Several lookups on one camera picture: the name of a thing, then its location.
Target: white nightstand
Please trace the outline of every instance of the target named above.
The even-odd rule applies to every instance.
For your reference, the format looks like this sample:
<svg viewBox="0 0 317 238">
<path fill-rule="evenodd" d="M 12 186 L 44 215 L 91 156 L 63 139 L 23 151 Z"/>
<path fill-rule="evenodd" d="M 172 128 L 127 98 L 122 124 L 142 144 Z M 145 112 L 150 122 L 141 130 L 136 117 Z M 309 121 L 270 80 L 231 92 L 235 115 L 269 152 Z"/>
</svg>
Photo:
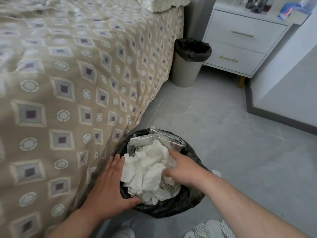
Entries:
<svg viewBox="0 0 317 238">
<path fill-rule="evenodd" d="M 281 21 L 279 10 L 256 14 L 226 0 L 217 0 L 203 42 L 212 54 L 204 65 L 252 78 L 267 56 L 291 27 Z"/>
</svg>

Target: person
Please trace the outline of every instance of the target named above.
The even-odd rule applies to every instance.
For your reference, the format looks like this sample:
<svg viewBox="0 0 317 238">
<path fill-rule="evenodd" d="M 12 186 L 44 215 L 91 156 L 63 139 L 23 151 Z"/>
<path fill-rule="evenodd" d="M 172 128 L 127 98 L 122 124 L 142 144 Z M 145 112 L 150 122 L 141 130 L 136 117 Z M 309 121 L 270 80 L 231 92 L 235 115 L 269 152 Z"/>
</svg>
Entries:
<svg viewBox="0 0 317 238">
<path fill-rule="evenodd" d="M 201 168 L 189 157 L 172 150 L 169 152 L 177 165 L 165 169 L 163 175 L 203 192 L 237 238 L 308 237 L 256 204 L 224 179 Z M 119 154 L 110 157 L 82 207 L 56 227 L 49 238 L 87 238 L 101 221 L 141 203 L 138 198 L 124 199 L 120 194 L 119 183 L 124 160 Z"/>
</svg>

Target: patterned bed sheet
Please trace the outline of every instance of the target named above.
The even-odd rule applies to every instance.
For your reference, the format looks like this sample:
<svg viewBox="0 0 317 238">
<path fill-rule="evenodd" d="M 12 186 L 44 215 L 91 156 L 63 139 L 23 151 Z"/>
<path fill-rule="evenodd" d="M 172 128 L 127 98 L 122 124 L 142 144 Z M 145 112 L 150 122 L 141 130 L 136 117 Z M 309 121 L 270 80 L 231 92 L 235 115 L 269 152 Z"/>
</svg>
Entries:
<svg viewBox="0 0 317 238">
<path fill-rule="evenodd" d="M 184 8 L 0 0 L 0 234 L 43 237 L 168 79 Z"/>
</svg>

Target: white tissue paper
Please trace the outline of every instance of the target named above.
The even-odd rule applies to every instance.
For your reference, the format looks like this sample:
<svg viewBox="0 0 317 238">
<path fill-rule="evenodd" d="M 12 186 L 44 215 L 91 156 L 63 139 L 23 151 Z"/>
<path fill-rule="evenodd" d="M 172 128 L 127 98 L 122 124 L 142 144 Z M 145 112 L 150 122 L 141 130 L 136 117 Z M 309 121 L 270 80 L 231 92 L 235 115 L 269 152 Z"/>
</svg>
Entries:
<svg viewBox="0 0 317 238">
<path fill-rule="evenodd" d="M 176 161 L 159 140 L 139 148 L 134 156 L 125 154 L 121 181 L 132 196 L 141 198 L 146 205 L 156 205 L 175 197 L 180 185 L 171 177 L 162 176 L 166 168 L 176 167 Z"/>
</svg>

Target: floor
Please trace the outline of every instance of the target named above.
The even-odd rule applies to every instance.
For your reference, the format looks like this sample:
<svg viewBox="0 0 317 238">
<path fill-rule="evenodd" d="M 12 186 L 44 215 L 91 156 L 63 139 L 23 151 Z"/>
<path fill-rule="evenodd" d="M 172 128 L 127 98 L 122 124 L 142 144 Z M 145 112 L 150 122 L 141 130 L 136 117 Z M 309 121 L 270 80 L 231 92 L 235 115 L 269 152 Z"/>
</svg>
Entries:
<svg viewBox="0 0 317 238">
<path fill-rule="evenodd" d="M 135 130 L 171 131 L 203 164 L 269 211 L 317 237 L 317 136 L 246 112 L 238 77 L 202 67 L 195 84 L 165 82 Z M 124 222 L 136 238 L 183 237 L 200 222 L 221 220 L 204 200 L 182 214 L 156 220 L 130 210 L 110 221 L 103 237 Z"/>
</svg>

